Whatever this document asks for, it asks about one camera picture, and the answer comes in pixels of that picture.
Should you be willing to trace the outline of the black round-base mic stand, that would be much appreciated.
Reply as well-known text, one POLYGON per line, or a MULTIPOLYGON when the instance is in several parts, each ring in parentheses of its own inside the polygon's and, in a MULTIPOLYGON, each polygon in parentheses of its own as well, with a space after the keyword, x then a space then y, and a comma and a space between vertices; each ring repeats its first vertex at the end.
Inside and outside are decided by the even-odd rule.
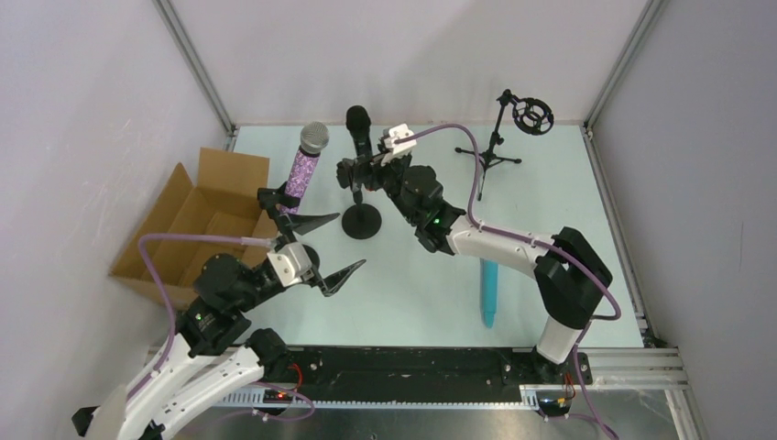
POLYGON ((280 243, 287 244, 295 242, 296 236, 283 236, 281 234, 281 216, 283 214, 293 214, 292 209, 298 208, 301 199, 286 194, 286 184, 283 183, 277 189, 259 188, 257 190, 257 201, 260 209, 267 213, 268 217, 275 223, 279 232, 280 243))

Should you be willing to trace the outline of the purple glitter microphone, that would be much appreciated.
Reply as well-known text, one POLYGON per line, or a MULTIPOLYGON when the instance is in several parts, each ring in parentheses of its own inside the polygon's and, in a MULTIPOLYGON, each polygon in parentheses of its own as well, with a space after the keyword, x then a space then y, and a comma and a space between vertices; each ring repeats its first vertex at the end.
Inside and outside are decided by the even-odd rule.
POLYGON ((292 162, 287 180, 282 184, 283 201, 280 211, 283 214, 296 214, 301 204, 321 153, 330 139, 327 126, 315 121, 301 129, 300 145, 292 162))

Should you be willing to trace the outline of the black orange-ring microphone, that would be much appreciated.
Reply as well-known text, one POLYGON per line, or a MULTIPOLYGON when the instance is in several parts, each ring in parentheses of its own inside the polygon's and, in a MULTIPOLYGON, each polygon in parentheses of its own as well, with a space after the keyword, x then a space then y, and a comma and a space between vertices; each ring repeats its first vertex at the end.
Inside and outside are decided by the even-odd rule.
POLYGON ((356 155, 371 158, 373 156, 370 138, 371 119, 365 107, 361 105, 349 107, 345 114, 345 126, 353 140, 356 155))

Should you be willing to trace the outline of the brown cardboard box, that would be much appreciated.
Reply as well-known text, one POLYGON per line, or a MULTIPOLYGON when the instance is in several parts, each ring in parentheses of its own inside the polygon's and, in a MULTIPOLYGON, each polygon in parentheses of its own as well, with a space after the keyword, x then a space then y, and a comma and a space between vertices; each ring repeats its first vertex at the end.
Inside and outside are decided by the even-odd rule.
POLYGON ((269 168, 268 158, 213 148, 201 148, 194 177, 177 164, 110 277, 162 303, 141 255, 146 252, 172 306, 183 310, 195 299, 192 284, 209 258, 226 253, 250 268, 261 264, 268 254, 264 247, 202 242, 198 236, 275 237, 277 229, 257 201, 257 190, 268 185, 269 168))

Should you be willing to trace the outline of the teal blue microphone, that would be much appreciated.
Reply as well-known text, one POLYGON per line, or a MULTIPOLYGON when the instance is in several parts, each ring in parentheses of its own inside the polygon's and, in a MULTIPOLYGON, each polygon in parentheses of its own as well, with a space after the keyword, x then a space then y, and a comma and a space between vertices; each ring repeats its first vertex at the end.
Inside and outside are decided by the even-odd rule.
POLYGON ((480 260, 480 312, 483 325, 492 328, 498 309, 498 264, 480 260))

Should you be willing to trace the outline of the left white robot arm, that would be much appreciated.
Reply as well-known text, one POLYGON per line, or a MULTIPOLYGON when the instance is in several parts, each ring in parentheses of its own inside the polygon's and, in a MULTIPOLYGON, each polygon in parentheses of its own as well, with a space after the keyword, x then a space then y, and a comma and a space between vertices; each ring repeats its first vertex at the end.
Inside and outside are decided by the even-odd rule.
POLYGON ((337 214, 282 214, 267 210, 278 234, 274 238, 159 233, 149 240, 235 243, 268 250, 265 260, 249 267, 228 253, 210 257, 193 288, 197 295, 177 313, 162 296, 170 318, 167 340, 128 384, 120 384, 97 407, 82 407, 71 422, 85 439, 172 439, 223 397, 276 377, 290 364, 289 350, 272 329, 256 330, 234 353, 227 352, 251 325, 245 314, 297 285, 337 293, 364 265, 359 260, 331 275, 319 272, 317 255, 298 239, 337 218, 337 214))

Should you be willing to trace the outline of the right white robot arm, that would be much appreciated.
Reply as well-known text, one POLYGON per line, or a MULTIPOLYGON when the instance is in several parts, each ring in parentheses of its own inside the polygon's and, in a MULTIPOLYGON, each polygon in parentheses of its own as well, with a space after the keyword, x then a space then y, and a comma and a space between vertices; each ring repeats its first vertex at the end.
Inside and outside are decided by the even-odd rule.
POLYGON ((408 157, 343 159, 336 178, 342 188, 384 192, 427 251, 492 261, 534 279, 548 314, 534 350, 555 365, 578 345, 612 282, 580 231, 566 226, 553 235, 535 235, 478 223, 444 200, 433 168, 413 165, 408 157))

